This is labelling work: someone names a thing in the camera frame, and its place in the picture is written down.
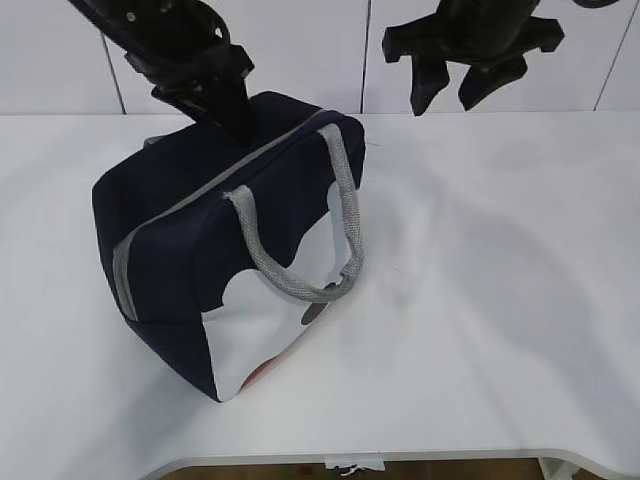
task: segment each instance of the gray handle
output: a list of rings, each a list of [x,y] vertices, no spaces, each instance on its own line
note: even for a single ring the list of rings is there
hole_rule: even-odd
[[[242,235],[258,270],[276,288],[287,295],[305,302],[330,303],[343,297],[353,288],[362,269],[364,250],[360,233],[360,208],[356,184],[351,173],[342,132],[337,125],[330,124],[318,130],[318,133],[327,142],[329,149],[342,207],[344,233],[351,249],[351,258],[340,271],[342,281],[339,285],[332,284],[326,288],[309,285],[288,272],[266,252],[260,241],[256,203],[249,187],[242,185],[228,193],[226,197],[231,200],[238,214]]]

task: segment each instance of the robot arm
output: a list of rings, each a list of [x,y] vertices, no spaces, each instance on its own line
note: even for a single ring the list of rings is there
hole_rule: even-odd
[[[253,63],[231,43],[222,18],[199,0],[69,0],[155,85],[151,92],[195,121],[221,125],[241,143],[253,134],[245,78]],[[574,0],[599,8],[618,0]],[[533,17],[540,0],[440,0],[432,15],[387,29],[387,62],[411,56],[411,104],[424,113],[449,84],[447,62],[469,65],[459,98],[466,110],[527,72],[524,53],[553,52],[557,20]]]
[[[222,18],[199,0],[70,0],[155,88],[151,94],[197,122],[248,141],[245,78],[254,66]]]

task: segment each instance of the white table surface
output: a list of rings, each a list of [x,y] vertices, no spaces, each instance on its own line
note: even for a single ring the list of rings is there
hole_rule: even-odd
[[[124,324],[91,211],[187,121],[0,117],[0,478],[339,454],[640,475],[640,113],[362,121],[359,285],[219,405]]]

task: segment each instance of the insulated lunch bag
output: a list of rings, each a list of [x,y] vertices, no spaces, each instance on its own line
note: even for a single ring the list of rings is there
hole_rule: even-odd
[[[248,146],[195,124],[93,188],[100,257],[127,324],[216,401],[347,294],[364,254],[354,118],[275,93]]]

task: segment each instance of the gray piping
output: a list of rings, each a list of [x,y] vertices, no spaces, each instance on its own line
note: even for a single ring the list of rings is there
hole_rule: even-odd
[[[129,255],[131,252],[131,244],[136,234],[142,228],[146,227],[147,225],[150,225],[156,220],[159,220],[168,215],[171,215],[172,213],[177,212],[178,210],[186,207],[190,203],[193,203],[202,195],[206,194],[207,192],[209,192],[210,190],[214,189],[219,184],[227,180],[231,175],[236,173],[238,170],[247,166],[249,163],[251,163],[253,160],[258,158],[260,155],[262,155],[263,153],[267,152],[268,150],[272,149],[273,147],[287,140],[290,136],[292,136],[298,130],[304,127],[307,123],[309,123],[315,117],[317,117],[318,115],[324,112],[325,110],[318,110],[297,127],[289,130],[287,133],[281,135],[275,140],[272,140],[266,145],[260,147],[258,150],[251,152],[249,155],[247,155],[242,160],[240,160],[239,162],[235,163],[234,165],[226,169],[220,175],[218,175],[213,180],[211,180],[210,182],[200,187],[191,195],[189,195],[188,197],[185,197],[183,200],[176,203],[173,207],[169,208],[168,210],[161,213],[160,215],[157,215],[152,219],[147,220],[146,222],[136,227],[131,233],[129,233],[129,235],[127,235],[124,238],[124,240],[122,240],[118,245],[116,245],[116,247],[113,250],[113,277],[116,285],[116,293],[118,294],[118,300],[120,301],[120,306],[122,307],[122,311],[124,312],[124,314],[129,319],[135,320],[135,321],[138,320],[138,315],[136,313],[135,303],[133,301],[133,296],[131,294],[131,286],[129,284],[129,276],[128,276]]]

